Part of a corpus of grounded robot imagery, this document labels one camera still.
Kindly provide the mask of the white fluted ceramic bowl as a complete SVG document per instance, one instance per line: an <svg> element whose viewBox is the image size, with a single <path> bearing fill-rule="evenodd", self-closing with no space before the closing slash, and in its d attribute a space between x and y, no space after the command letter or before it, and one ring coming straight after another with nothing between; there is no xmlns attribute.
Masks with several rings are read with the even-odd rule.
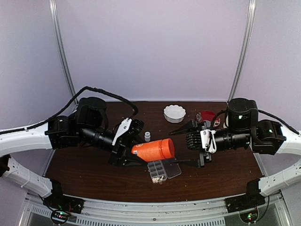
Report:
<svg viewBox="0 0 301 226"><path fill-rule="evenodd" d="M186 110L179 105L169 105L163 110L164 118L170 123L180 123L183 121Z"/></svg>

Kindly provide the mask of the orange pill bottle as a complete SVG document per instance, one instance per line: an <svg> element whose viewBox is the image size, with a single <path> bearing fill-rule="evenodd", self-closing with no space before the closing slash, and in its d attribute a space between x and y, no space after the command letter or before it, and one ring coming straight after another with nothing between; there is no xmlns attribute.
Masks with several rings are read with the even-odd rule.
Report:
<svg viewBox="0 0 301 226"><path fill-rule="evenodd" d="M172 139L167 138L134 145L131 153L145 162L152 162L174 158L175 149Z"/></svg>

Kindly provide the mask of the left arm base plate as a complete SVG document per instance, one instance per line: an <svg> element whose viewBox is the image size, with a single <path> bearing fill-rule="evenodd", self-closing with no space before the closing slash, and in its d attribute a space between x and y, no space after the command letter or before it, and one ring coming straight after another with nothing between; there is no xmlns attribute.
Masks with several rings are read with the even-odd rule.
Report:
<svg viewBox="0 0 301 226"><path fill-rule="evenodd" d="M63 210L68 213L77 213L82 212L84 206L84 200L80 198L75 198L71 196L56 196L50 195L47 198L42 198L44 205L50 207L53 210Z"/></svg>

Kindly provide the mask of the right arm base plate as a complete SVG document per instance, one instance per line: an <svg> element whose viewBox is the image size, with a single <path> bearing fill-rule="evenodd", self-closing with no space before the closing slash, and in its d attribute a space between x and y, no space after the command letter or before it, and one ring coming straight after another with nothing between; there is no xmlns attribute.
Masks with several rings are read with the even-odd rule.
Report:
<svg viewBox="0 0 301 226"><path fill-rule="evenodd" d="M262 195L239 195L225 199L228 213L243 211L265 204L265 197Z"/></svg>

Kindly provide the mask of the aluminium frame post right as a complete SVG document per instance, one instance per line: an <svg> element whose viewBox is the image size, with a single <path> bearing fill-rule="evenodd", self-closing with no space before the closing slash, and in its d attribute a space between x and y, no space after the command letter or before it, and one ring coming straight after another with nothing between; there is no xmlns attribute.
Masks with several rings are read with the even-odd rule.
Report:
<svg viewBox="0 0 301 226"><path fill-rule="evenodd" d="M245 31L244 31L241 51L239 54L238 64L236 67L234 80L233 80L233 83L231 86L231 90L230 90L230 94L229 94L227 102L231 101L235 97L235 94L236 94L236 91L237 91L237 88L239 85L239 80L242 75L249 43L250 43L251 36L252 36L253 25L254 25L254 21L255 21L255 13L256 13L256 5L257 5L256 3L257 3L256 0L249 0L248 12L247 12L247 17L246 17L246 25L245 25Z"/></svg>

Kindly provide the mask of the aluminium frame post left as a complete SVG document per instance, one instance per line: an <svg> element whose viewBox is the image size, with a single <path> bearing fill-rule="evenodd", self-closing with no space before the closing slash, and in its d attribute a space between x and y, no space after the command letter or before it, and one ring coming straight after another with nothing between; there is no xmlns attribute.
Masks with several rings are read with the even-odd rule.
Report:
<svg viewBox="0 0 301 226"><path fill-rule="evenodd" d="M59 16L58 16L58 11L57 11L57 1L50 0L49 7L50 7L50 14L52 17L52 22L53 22L53 27L54 27L54 32L55 32L55 36L56 36L56 42L57 42L57 46L58 46L59 57L61 60L64 77L67 82L68 90L69 90L71 96L73 97L76 94L76 92L75 92L75 87L74 87L74 84L73 84L73 81L71 78L70 69L68 66L66 53L65 53L65 49L64 49L63 38L62 38L62 33L61 33L61 28L60 28L60 23L59 23Z"/></svg>

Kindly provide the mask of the white pills in organizer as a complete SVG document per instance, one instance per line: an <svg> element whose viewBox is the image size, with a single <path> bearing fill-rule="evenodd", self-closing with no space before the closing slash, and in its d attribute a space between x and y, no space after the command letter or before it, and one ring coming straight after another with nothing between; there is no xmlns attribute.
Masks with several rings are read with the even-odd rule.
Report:
<svg viewBox="0 0 301 226"><path fill-rule="evenodd" d="M165 181L166 177L165 176L160 176L160 177L153 177L152 182L153 183L159 183L162 184L163 181Z"/></svg>

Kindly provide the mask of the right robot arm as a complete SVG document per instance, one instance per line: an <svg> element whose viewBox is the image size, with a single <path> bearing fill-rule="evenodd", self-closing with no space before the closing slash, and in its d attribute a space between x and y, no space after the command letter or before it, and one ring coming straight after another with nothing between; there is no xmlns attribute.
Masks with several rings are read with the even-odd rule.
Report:
<svg viewBox="0 0 301 226"><path fill-rule="evenodd" d="M282 119L258 109L254 100L234 98L218 112L209 128L191 120L170 135L186 135L190 150L214 154L251 148L253 153L301 154L301 133Z"/></svg>

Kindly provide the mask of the red floral saucer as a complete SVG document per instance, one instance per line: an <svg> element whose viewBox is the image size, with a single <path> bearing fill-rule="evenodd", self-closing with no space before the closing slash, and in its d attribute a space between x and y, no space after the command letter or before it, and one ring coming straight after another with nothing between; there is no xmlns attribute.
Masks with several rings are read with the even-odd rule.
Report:
<svg viewBox="0 0 301 226"><path fill-rule="evenodd" d="M216 116L214 112L211 111L200 111L196 114L196 121L201 123L203 121L211 122L212 119ZM217 117L214 121L214 127L218 127L221 123L220 117Z"/></svg>

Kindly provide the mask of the small white pill bottle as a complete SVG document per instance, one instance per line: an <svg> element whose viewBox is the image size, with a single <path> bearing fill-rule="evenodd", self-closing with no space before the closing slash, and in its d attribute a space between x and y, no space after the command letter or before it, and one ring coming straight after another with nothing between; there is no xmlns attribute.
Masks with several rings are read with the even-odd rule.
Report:
<svg viewBox="0 0 301 226"><path fill-rule="evenodd" d="M151 133L149 131L146 131L144 134L144 141L150 142L150 140L151 140Z"/></svg>

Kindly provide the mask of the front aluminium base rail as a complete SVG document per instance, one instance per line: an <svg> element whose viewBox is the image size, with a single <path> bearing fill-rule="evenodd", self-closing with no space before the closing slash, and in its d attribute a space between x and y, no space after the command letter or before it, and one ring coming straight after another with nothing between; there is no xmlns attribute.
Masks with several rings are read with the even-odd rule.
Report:
<svg viewBox="0 0 301 226"><path fill-rule="evenodd" d="M228 212L225 202L225 198L230 197L150 203L81 198L84 200L82 212L72 213L63 226L293 226L281 192L269 197L269 206L266 203L232 213ZM260 220L245 223L241 217L252 210L258 210ZM55 226L50 215L51 210L39 197L28 192L16 225Z"/></svg>

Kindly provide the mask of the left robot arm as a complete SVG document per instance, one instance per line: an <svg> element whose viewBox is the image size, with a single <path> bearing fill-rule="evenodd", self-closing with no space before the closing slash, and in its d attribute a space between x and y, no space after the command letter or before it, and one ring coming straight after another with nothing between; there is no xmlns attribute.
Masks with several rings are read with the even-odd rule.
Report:
<svg viewBox="0 0 301 226"><path fill-rule="evenodd" d="M141 141L139 134L144 127L143 121L125 118L116 131L110 131L106 109L104 100L86 97L80 99L76 110L69 116L58 115L39 125L2 130L0 175L49 200L57 209L63 209L68 200L63 195L60 182L24 167L12 157L13 153L57 150L86 143L109 151L109 163L112 165L146 164L145 160L131 153L133 145Z"/></svg>

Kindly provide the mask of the clear plastic pill organizer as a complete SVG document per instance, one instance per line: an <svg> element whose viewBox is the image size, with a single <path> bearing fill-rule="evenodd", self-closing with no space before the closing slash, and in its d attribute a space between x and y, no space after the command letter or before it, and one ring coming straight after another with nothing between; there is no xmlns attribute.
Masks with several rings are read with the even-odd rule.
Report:
<svg viewBox="0 0 301 226"><path fill-rule="evenodd" d="M149 162L147 167L151 180L153 177L165 176L166 181L181 175L182 171L179 164L173 163L173 160L176 160L176 158Z"/></svg>

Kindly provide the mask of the aluminium frame post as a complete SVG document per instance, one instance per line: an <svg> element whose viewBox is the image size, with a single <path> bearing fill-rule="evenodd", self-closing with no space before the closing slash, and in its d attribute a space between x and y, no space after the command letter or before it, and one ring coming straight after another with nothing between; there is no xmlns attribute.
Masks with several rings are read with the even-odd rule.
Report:
<svg viewBox="0 0 301 226"><path fill-rule="evenodd" d="M256 5L257 5L256 3L257 3L256 0L249 0L248 12L247 12L247 17L246 17L246 25L245 25L245 31L244 31L241 51L239 54L238 64L236 67L234 80L233 80L233 83L231 86L231 90L230 90L230 94L229 94L227 102L231 101L235 97L235 94L236 94L236 91L237 91L237 88L239 85L239 80L242 75L249 43L250 43L251 36L252 36L253 25L254 25L254 21L255 21L255 13L256 13Z"/></svg>
<svg viewBox="0 0 301 226"><path fill-rule="evenodd" d="M62 33L61 33L61 28L60 28L60 23L59 23L59 16L58 16L58 11L57 11L57 1L50 0L49 7L50 7L50 14L52 17L52 22L53 22L53 27L54 27L54 32L55 32L55 36L56 36L56 42L57 42L57 46L58 46L59 57L61 60L64 77L67 82L68 90L69 90L71 96L73 97L76 94L76 92L75 92L75 87L74 87L74 84L73 84L73 81L71 78L70 69L68 66L66 53L65 53L65 49L64 49L63 38L62 38Z"/></svg>

